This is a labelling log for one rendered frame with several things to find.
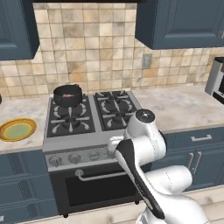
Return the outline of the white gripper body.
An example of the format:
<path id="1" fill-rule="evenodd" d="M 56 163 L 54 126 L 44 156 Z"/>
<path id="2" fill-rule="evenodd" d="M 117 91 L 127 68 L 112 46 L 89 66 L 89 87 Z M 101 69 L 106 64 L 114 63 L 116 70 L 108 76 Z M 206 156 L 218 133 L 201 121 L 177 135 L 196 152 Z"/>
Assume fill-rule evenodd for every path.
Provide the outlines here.
<path id="1" fill-rule="evenodd" d="M 108 140 L 108 156 L 110 158 L 115 157 L 116 146 L 124 139 L 124 136 L 112 136 Z"/>

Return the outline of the black cooking pot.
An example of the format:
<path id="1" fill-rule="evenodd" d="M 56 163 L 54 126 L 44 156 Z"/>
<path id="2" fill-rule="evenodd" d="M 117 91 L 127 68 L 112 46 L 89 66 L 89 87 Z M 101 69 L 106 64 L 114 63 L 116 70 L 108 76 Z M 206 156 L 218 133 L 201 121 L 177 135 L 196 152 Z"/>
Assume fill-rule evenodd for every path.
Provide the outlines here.
<path id="1" fill-rule="evenodd" d="M 62 108 L 75 108 L 82 102 L 82 89 L 78 84 L 56 87 L 53 90 L 53 99 Z"/>

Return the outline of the grey stove knob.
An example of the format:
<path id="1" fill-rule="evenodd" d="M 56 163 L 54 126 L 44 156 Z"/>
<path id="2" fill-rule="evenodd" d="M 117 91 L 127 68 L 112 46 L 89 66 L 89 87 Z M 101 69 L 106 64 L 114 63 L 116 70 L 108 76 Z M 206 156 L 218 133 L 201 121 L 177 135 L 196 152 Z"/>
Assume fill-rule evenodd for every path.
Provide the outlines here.
<path id="1" fill-rule="evenodd" d="M 98 160 L 101 157 L 101 153 L 98 150 L 93 150 L 89 152 L 89 158 L 91 161 Z"/>
<path id="2" fill-rule="evenodd" d="M 77 153 L 72 153 L 69 157 L 68 160 L 73 163 L 73 164 L 78 164 L 81 161 L 81 156 L 78 155 Z"/>
<path id="3" fill-rule="evenodd" d="M 60 157 L 57 157 L 57 156 L 52 156 L 52 157 L 49 158 L 49 163 L 52 166 L 58 167 L 58 166 L 62 165 L 62 159 Z"/>

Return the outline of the grey stove with black hob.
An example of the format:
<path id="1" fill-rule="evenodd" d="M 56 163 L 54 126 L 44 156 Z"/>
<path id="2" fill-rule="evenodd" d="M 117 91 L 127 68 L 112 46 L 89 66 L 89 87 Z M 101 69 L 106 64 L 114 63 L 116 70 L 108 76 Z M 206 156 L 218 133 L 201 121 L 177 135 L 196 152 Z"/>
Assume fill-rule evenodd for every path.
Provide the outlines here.
<path id="1" fill-rule="evenodd" d="M 108 91 L 84 95 L 75 108 L 62 108 L 49 101 L 43 141 L 43 152 L 49 173 L 67 169 L 117 163 L 108 154 L 111 137 L 122 136 L 130 117 L 141 108 L 130 91 Z M 101 157 L 91 161 L 90 151 Z M 80 155 L 80 162 L 68 160 L 72 153 Z M 57 156 L 62 165 L 55 167 L 49 158 Z"/>

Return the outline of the black oven door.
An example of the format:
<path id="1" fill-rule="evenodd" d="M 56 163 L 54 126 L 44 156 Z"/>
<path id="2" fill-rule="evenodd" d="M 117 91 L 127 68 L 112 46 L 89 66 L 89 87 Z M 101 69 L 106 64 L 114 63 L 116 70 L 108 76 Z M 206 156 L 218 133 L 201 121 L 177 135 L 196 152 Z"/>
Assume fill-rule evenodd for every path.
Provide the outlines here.
<path id="1" fill-rule="evenodd" d="M 75 212 L 109 207 L 129 202 L 136 204 L 142 199 L 126 174 L 83 182 L 75 176 L 78 168 L 52 171 L 50 178 L 59 215 L 65 218 Z M 123 172 L 118 163 L 81 167 L 84 177 Z"/>

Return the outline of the blue cupboard door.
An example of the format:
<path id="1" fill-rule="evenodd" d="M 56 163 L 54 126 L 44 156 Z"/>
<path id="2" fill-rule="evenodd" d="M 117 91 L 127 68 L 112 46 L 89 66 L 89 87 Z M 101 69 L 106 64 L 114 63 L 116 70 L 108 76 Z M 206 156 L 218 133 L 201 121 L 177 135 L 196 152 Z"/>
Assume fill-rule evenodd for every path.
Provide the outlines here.
<path id="1" fill-rule="evenodd" d="M 198 160 L 198 151 L 202 156 L 196 173 L 193 175 L 193 169 Z M 197 149 L 194 153 L 195 161 L 192 164 L 192 185 L 190 190 L 198 190 L 216 186 L 222 166 L 224 165 L 224 146 L 214 146 L 211 148 Z"/>
<path id="2" fill-rule="evenodd" d="M 189 164 L 190 152 L 193 152 L 194 154 L 193 150 L 167 153 L 163 158 L 154 161 L 151 164 L 151 170 L 154 171 L 172 165 L 184 165 L 185 167 L 187 167 Z"/>

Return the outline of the blue drawer front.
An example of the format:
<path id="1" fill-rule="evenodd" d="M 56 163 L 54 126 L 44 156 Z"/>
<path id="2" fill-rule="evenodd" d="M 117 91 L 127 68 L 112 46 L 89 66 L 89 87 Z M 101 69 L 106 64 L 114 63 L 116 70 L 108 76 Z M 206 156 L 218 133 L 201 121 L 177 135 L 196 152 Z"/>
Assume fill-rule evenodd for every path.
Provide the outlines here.
<path id="1" fill-rule="evenodd" d="M 191 137 L 205 137 L 206 135 L 211 135 L 213 139 L 199 142 L 193 142 L 191 139 Z M 180 149 L 195 148 L 203 145 L 223 144 L 224 127 L 168 133 L 164 137 L 167 142 L 168 151 L 178 151 Z"/>

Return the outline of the yellow and green plate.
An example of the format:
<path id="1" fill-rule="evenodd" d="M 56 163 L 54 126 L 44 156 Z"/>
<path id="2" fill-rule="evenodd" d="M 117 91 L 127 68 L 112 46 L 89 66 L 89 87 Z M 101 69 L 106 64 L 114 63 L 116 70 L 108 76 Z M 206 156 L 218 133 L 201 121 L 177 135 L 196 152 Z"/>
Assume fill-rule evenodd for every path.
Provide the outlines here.
<path id="1" fill-rule="evenodd" d="M 37 128 L 36 122 L 28 117 L 18 117 L 0 125 L 0 140 L 16 142 L 31 136 Z"/>

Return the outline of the blue base cupboard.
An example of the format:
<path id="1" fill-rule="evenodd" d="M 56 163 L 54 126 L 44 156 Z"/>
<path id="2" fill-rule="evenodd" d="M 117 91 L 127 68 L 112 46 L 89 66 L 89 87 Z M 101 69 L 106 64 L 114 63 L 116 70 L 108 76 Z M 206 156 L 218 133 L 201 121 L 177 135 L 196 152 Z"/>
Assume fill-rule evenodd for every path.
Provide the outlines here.
<path id="1" fill-rule="evenodd" d="M 42 150 L 0 155 L 0 224 L 58 214 Z"/>

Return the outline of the grey and black microwave oven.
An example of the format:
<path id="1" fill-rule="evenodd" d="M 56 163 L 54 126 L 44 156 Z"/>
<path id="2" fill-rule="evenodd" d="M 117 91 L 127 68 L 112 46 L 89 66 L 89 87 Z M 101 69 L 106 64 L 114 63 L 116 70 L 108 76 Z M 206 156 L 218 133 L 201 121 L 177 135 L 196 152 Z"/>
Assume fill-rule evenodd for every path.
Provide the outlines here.
<path id="1" fill-rule="evenodd" d="M 205 92 L 224 105 L 224 57 L 215 57 Z"/>

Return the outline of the dark range hood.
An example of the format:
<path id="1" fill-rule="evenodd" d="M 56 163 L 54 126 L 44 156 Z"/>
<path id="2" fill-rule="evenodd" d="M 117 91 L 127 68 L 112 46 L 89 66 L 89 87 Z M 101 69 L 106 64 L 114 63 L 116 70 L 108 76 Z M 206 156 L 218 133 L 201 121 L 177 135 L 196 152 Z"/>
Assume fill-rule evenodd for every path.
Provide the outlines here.
<path id="1" fill-rule="evenodd" d="M 148 0 L 31 0 L 33 3 L 62 3 L 62 4 L 141 4 Z"/>

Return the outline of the grey wall socket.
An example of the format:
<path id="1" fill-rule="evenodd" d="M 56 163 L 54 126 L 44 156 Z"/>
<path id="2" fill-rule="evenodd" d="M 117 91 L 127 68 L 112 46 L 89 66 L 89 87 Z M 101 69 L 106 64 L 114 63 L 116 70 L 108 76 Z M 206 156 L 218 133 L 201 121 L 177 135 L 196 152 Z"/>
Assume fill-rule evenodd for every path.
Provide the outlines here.
<path id="1" fill-rule="evenodd" d="M 143 60 L 142 60 L 142 69 L 150 69 L 151 68 L 151 60 L 152 55 L 151 54 L 144 54 Z"/>

